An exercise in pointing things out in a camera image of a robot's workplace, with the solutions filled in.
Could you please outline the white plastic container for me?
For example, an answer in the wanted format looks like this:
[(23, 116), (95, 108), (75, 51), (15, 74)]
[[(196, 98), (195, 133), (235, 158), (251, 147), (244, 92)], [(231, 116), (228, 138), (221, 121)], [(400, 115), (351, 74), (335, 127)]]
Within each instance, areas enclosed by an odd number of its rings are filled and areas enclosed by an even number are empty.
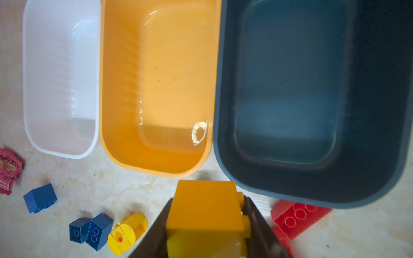
[(27, 1), (26, 135), (39, 151), (82, 159), (99, 140), (100, 1)]

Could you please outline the pink snack packet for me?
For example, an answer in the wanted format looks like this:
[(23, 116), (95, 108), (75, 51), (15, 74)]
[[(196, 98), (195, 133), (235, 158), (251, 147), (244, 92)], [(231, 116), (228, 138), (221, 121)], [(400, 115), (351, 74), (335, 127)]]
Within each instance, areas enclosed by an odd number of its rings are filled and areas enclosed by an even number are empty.
[(23, 170), (22, 161), (12, 152), (1, 148), (1, 193), (11, 195), (12, 186)]

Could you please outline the red lego brick upper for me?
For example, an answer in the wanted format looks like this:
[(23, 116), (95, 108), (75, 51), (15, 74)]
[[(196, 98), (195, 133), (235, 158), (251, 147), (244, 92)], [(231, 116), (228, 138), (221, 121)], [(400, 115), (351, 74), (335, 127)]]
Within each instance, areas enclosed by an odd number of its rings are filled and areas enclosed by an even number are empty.
[(279, 201), (271, 210), (275, 223), (273, 231), (277, 237), (294, 240), (332, 211), (325, 207)]

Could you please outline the red lego brick middle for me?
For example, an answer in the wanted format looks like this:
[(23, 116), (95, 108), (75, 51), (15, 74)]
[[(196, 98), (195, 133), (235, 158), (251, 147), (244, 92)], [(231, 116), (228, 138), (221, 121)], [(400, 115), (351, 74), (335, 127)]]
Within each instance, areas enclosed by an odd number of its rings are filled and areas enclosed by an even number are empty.
[(284, 248), (287, 250), (287, 252), (289, 253), (291, 258), (294, 258), (294, 253), (291, 249), (291, 245), (290, 245), (290, 240), (289, 238), (277, 227), (274, 226), (272, 228), (275, 236), (278, 238), (279, 242), (284, 246)]

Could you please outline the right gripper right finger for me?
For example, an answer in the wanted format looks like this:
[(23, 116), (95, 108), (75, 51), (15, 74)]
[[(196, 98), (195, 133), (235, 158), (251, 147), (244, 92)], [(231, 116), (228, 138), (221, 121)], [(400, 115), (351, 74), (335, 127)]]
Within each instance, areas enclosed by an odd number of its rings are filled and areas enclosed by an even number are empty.
[(251, 237), (246, 239), (247, 258), (291, 258), (291, 254), (279, 241), (261, 215), (254, 202), (244, 196), (243, 214), (250, 220)]

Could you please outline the yellow plastic container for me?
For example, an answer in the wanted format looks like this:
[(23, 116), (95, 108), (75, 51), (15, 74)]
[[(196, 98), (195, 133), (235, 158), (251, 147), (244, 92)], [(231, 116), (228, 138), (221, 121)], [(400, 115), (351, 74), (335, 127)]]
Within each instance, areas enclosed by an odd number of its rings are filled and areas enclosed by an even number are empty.
[(212, 146), (221, 1), (103, 1), (100, 137), (122, 168), (180, 178)]

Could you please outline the small blue lego brick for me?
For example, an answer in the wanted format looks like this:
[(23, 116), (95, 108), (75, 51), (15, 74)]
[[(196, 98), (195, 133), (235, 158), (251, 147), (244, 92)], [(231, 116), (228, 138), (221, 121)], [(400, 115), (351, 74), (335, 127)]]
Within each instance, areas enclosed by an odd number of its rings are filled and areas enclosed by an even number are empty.
[(91, 219), (78, 218), (69, 225), (69, 239), (82, 244), (86, 241)]

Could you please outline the dark teal plastic container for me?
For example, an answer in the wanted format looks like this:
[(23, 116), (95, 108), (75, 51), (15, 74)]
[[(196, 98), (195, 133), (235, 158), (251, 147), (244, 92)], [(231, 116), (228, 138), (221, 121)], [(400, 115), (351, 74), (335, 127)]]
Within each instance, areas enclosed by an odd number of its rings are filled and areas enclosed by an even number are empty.
[(214, 151), (236, 185), (368, 205), (400, 179), (412, 123), (412, 1), (223, 1)]

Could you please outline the yellow lego brick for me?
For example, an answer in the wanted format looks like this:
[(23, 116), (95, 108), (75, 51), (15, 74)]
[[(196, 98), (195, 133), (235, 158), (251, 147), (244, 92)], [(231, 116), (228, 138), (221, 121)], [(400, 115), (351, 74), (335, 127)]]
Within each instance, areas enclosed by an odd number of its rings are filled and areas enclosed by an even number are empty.
[(251, 223), (234, 182), (181, 180), (166, 222), (170, 258), (245, 258)]

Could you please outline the red lego brick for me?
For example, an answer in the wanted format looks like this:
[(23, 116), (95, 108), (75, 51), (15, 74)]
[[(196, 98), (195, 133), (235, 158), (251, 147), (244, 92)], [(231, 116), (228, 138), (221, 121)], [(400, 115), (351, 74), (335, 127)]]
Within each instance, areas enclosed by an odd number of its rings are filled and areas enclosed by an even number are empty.
[(277, 237), (294, 240), (332, 211), (325, 207), (279, 201), (271, 210), (275, 223), (273, 231)]
[(291, 245), (290, 245), (290, 240), (289, 238), (277, 227), (274, 226), (272, 228), (275, 236), (278, 238), (279, 242), (284, 246), (284, 248), (287, 250), (287, 252), (289, 253), (291, 258), (294, 258), (294, 253), (291, 249)]

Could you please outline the blue lego brick angled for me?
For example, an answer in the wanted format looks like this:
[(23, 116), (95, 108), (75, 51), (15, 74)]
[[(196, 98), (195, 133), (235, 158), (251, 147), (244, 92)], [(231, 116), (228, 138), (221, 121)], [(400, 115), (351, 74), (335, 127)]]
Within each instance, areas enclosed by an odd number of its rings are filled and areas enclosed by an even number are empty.
[(104, 214), (99, 214), (90, 221), (86, 243), (95, 251), (99, 251), (108, 241), (113, 221)]

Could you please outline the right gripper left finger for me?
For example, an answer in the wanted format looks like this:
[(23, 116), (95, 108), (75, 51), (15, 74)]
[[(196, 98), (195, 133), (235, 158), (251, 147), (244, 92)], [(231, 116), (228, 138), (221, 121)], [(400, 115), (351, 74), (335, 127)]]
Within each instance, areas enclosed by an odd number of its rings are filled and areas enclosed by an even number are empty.
[(166, 223), (172, 202), (171, 198), (166, 203), (158, 218), (147, 230), (142, 241), (129, 255), (129, 258), (168, 258)]

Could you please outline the yellow round lego piece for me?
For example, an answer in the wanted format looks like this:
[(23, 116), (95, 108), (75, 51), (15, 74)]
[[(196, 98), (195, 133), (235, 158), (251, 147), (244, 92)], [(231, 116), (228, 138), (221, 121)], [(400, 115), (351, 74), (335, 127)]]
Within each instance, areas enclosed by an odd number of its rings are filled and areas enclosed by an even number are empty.
[(143, 214), (136, 212), (127, 215), (112, 228), (108, 236), (110, 250), (115, 255), (124, 254), (143, 236), (147, 228), (148, 221)]

